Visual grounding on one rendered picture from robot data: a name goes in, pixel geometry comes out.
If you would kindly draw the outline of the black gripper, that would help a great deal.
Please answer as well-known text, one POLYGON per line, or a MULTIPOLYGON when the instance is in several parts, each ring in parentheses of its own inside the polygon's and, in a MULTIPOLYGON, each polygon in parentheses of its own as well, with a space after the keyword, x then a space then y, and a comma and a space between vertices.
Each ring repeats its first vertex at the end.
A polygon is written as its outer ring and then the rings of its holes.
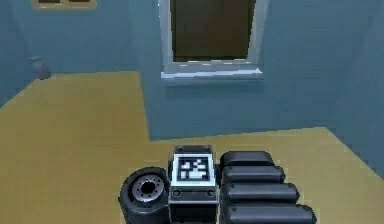
POLYGON ((169 181, 160 167, 138 169, 123 182, 118 202, 126 224, 170 224, 169 181))

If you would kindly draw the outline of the white framed window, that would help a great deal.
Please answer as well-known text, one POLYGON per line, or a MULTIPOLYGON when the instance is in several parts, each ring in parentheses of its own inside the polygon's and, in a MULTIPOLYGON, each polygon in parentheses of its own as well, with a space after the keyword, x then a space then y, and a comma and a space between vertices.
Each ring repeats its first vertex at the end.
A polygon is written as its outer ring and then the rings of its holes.
POLYGON ((272 0, 157 0, 163 80, 262 76, 272 0))

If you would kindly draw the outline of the framed wall picture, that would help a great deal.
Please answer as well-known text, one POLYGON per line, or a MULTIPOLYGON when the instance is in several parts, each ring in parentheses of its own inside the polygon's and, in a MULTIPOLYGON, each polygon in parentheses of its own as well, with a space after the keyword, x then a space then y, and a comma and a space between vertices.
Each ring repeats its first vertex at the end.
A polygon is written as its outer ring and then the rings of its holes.
POLYGON ((96 9, 97 0, 31 0, 36 10, 75 10, 96 9))

